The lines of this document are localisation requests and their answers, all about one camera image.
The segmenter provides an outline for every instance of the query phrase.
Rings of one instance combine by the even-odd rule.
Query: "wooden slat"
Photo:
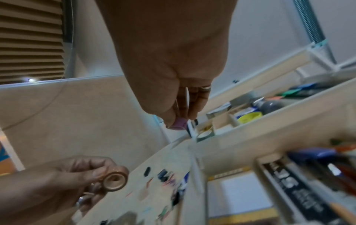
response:
[[[42,0],[0,0],[0,2],[8,3],[16,6],[22,6],[30,9],[41,10],[49,13],[62,15],[60,3],[56,1]]]
[[[64,64],[62,62],[0,64],[0,71],[2,71],[2,70],[48,69],[48,68],[64,68]]]
[[[62,34],[62,28],[58,24],[42,23],[31,20],[23,20],[17,18],[11,18],[6,16],[0,16],[0,27],[16,29],[16,30],[29,30],[52,34]]]
[[[34,20],[44,23],[62,24],[60,15],[39,10],[14,6],[0,2],[0,16],[8,16],[19,19]]]
[[[21,39],[21,40],[36,40],[47,42],[62,42],[63,38],[60,34],[49,34],[42,32],[32,32],[25,30],[14,30],[0,28],[0,38]]]
[[[63,62],[62,56],[0,56],[0,63]]]
[[[63,55],[62,49],[17,49],[17,48],[0,48],[2,56],[58,56]]]
[[[63,49],[61,42],[41,42],[0,38],[0,47],[25,49]]]
[[[0,77],[45,74],[45,73],[64,73],[64,68],[31,69],[31,70],[4,70],[4,71],[0,71]]]
[[[14,82],[14,83],[19,83],[19,82],[27,82],[29,78],[34,78],[36,80],[45,80],[48,78],[53,78],[55,79],[60,79],[63,77],[63,73],[49,73],[49,74],[41,74],[41,75],[31,75],[29,76],[13,76],[11,78],[0,78],[0,83],[2,82]]]

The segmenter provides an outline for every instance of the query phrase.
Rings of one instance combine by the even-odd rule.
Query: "fingernail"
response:
[[[167,127],[171,130],[185,130],[187,128],[188,119],[177,117],[175,118],[174,124],[172,126]]]
[[[93,171],[93,177],[98,178],[102,177],[106,174],[108,168],[106,166],[97,168],[96,170]]]

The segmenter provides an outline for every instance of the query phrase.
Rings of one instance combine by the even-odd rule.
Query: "blue and orange picture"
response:
[[[16,168],[5,151],[5,148],[0,143],[0,176],[16,172]]]

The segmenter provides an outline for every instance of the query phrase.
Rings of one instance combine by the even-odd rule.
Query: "table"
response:
[[[177,145],[172,143],[129,174],[127,185],[117,192],[109,192],[104,199],[96,204],[78,223],[78,225],[99,225],[103,220],[112,220],[111,225],[155,225],[156,217],[168,205],[171,208],[171,195],[173,187],[162,186],[157,174],[163,169],[172,171],[176,181],[179,182],[190,170],[191,160],[188,145],[191,139]],[[144,177],[147,167],[151,172]],[[140,201],[139,195],[148,185],[148,196]],[[162,224],[176,224],[179,216],[179,207],[174,209],[163,220]]]

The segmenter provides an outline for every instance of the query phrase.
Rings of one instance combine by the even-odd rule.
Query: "yellow round object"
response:
[[[251,112],[246,115],[243,115],[242,117],[238,118],[237,120],[240,123],[244,124],[244,123],[248,123],[254,119],[260,118],[261,116],[262,116],[261,112]]]

